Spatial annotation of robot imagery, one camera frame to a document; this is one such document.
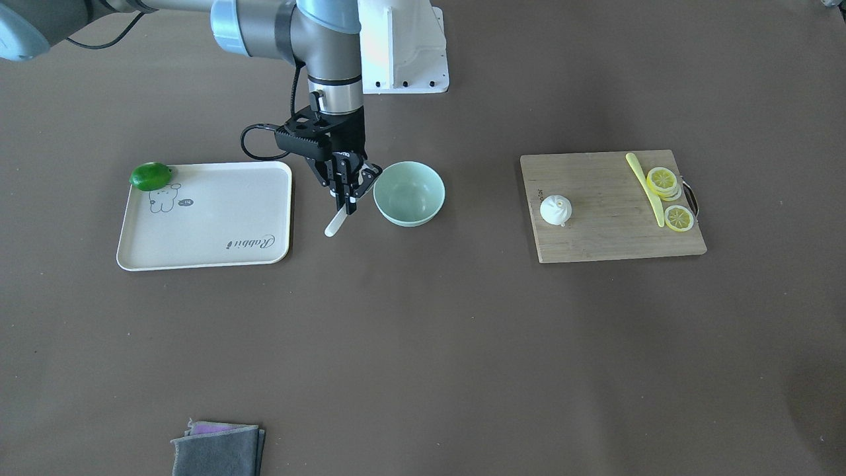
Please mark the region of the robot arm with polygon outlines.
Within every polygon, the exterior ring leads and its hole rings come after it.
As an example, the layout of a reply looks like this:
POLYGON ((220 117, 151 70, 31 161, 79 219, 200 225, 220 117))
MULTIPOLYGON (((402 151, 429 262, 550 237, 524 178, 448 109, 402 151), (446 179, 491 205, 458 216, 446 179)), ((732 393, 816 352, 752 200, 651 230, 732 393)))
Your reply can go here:
POLYGON ((336 209, 353 214, 381 169, 365 152, 362 49, 356 1, 3 1, 2 58, 33 60, 97 19, 160 10, 209 13, 221 49, 306 69, 309 105, 273 128, 283 153, 302 156, 336 209))

